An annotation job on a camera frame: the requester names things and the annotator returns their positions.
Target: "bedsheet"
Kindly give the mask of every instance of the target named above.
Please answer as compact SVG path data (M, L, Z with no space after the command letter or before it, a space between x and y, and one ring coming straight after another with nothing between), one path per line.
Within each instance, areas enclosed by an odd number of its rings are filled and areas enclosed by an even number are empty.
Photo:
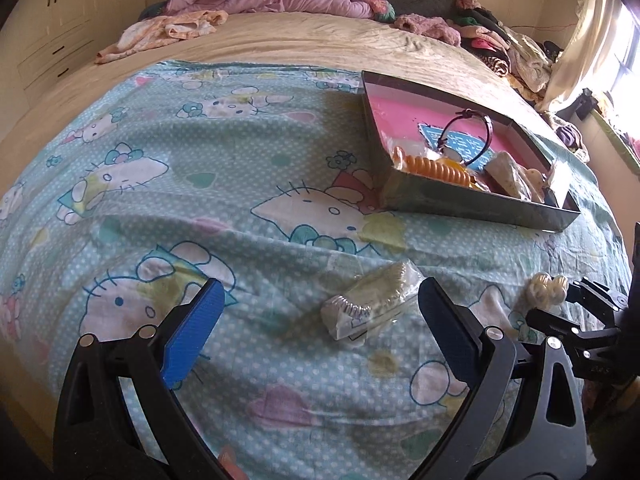
M105 92L144 67L171 58L195 62L318 64L404 77L503 113L525 125L528 132L548 146L545 149L550 156L564 153L558 138L542 118L463 49L370 20L303 13L238 14L230 16L225 26L208 38L142 52L103 66L89 64L58 83L0 142L0 194L12 187L28 163L53 137ZM618 228L596 188L593 173L586 166L575 163L572 166L580 174L580 184L574 190L579 191L578 201L585 212L574 222L575 228L584 229L584 236L595 232L596 240L603 246L602 254L606 255L606 263L590 270L588 276L617 286L620 280L628 281L628 271L625 276L625 270L620 270L619 279L616 270L616 265L622 264L615 262L626 262L619 254ZM576 261L580 254L569 251L563 257ZM612 262L611 269L607 269L609 262ZM450 279L464 282L466 278L454 272ZM11 291L3 287L0 293L8 297ZM509 301L516 299L510 296ZM461 298L460 301L469 304L470 300ZM4 338L0 338L0 351L3 356L1 393L23 408L31 419L26 422L27 426L42 430L42 436L31 436L29 443L36 445L40 456L50 462L50 449L46 449L44 441L52 435L56 397L43 386L42 374L37 374L36 380L31 375L32 369L24 364L24 355Z
M347 348L322 325L322 301L410 258L483 324L534 341L522 300L533 273L628 290L593 175L546 137L534 139L568 158L583 210L562 234L379 211L359 93L346 70L167 61L82 111L18 177L0 216L0 326L31 375L56 396L81 333L129 336L216 277L225 312L174 388L234 478L402 479L466 387L419 312ZM562 311L593 326L579 308Z

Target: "light blue polka dot sheet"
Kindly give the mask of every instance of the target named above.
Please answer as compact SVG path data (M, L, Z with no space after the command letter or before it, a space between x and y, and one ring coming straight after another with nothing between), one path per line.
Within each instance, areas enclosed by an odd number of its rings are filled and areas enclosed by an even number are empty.
M455 302L532 341L532 274L628 290L620 232L573 156L582 214L562 234L379 211L361 93L360 75L339 70L167 61L75 118L0 203L0 327L30 373L59 394L79 335L130 336L216 277L226 309L175 389L234 478L405 479L465 385L418 312L348 348L322 325L324 300L410 258ZM575 305L562 310L593 325Z

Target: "drawer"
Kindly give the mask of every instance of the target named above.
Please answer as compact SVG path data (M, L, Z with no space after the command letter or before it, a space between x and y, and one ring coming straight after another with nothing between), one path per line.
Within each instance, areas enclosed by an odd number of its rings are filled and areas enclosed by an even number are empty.
M92 40L92 29L89 23L83 23L49 41L45 46L31 54L18 65L20 79L24 86L29 86L35 79L45 73L57 62L75 52L78 48Z
M35 106L44 92L55 85L58 81L64 79L82 65L86 64L89 60L92 60L94 55L94 42L91 41L49 68L44 74L36 78L29 86L27 86L27 88L24 89L24 93L27 96L29 104L32 107Z

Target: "metal screw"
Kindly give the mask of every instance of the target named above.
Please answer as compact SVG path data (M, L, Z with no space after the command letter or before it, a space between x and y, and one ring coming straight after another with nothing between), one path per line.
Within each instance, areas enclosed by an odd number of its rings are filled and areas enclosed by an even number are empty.
M504 333L497 326L490 326L485 332L488 338L494 341L500 341L504 337Z
M138 335L142 339L151 339L153 336L156 335L156 327L153 325L145 325L140 329L140 331L138 332Z
M81 338L80 338L80 346L91 346L93 344L95 340L95 337L93 334L84 334Z
M560 340L557 337L549 337L549 338L547 338L546 344L551 346L551 348L553 348L554 350L558 350L562 346L562 343L560 342Z

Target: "beige blanket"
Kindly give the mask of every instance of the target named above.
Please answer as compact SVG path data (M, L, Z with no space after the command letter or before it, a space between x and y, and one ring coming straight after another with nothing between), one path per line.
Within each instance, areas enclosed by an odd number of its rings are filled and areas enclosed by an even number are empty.
M0 196L71 120L115 84L163 59L312 64L370 70L424 83L501 112L559 143L507 83L465 50L371 20L324 14L237 14L210 36L90 64L51 89L0 142ZM47 438L55 400L11 358L0 339L0 394L16 399ZM33 444L36 437L30 438Z

